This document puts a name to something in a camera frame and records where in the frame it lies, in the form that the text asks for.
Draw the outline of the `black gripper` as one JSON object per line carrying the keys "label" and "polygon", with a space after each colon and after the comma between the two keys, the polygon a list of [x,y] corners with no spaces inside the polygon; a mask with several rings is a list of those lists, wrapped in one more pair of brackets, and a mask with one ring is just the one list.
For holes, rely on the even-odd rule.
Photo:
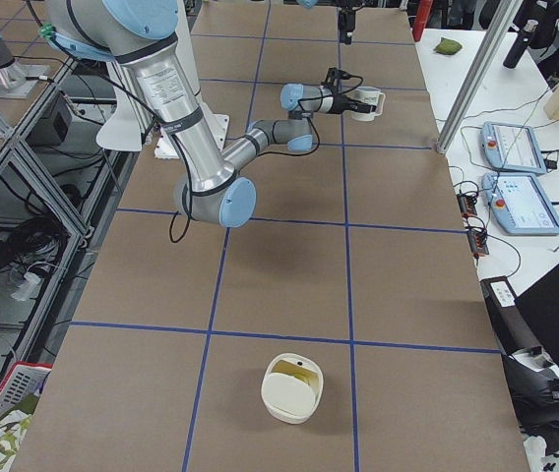
{"label": "black gripper", "polygon": [[339,32],[344,32],[343,43],[351,44],[351,33],[355,29],[355,11],[351,9],[341,9],[338,11]]}
{"label": "black gripper", "polygon": [[343,114],[345,111],[375,112],[376,110],[377,110],[376,105],[372,105],[364,102],[357,102],[353,98],[347,97],[342,94],[335,95],[333,97],[332,105],[331,105],[332,114]]}

